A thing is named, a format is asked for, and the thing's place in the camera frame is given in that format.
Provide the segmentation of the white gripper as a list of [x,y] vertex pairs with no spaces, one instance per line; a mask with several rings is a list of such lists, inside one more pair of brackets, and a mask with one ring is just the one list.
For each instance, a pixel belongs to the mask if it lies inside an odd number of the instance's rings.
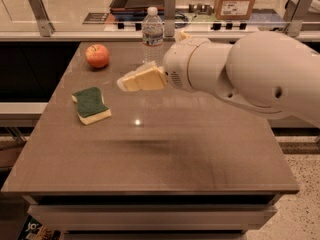
[[176,43],[170,47],[163,58],[164,69],[157,66],[155,61],[147,62],[119,78],[118,87],[128,92],[161,90],[168,81],[174,88],[191,88],[188,77],[189,62],[193,53],[202,44],[209,43],[209,40],[191,38],[191,35],[183,30],[176,31],[174,38]]

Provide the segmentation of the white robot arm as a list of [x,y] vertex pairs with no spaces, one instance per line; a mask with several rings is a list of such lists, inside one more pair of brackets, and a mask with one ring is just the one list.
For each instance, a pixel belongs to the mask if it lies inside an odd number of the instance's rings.
[[320,127],[320,54],[277,32],[251,33],[233,44],[186,38],[169,48],[160,66],[148,62],[117,85],[123,91],[171,85],[268,119],[295,116]]

